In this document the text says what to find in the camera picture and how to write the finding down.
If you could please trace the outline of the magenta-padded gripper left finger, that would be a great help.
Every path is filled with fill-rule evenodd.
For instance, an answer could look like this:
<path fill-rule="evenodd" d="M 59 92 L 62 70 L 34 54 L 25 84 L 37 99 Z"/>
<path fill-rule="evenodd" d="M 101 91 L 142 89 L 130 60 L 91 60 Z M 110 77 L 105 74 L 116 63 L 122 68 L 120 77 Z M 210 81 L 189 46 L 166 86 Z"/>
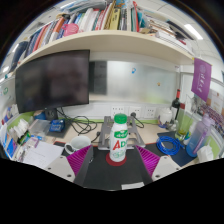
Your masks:
<path fill-rule="evenodd" d="M 50 163 L 45 170 L 82 186 L 88 171 L 88 166 L 93 160 L 93 146 L 86 146 L 69 156 L 59 156 Z"/>

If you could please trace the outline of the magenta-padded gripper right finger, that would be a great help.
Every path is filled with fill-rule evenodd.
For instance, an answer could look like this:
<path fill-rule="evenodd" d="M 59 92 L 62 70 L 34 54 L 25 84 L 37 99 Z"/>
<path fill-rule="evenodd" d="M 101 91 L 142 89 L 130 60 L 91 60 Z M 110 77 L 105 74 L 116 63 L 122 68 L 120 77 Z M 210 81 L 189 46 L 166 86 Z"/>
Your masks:
<path fill-rule="evenodd" d="M 143 147 L 136 146 L 136 148 L 153 181 L 157 181 L 181 169 L 181 167 L 167 155 L 159 157 Z"/>

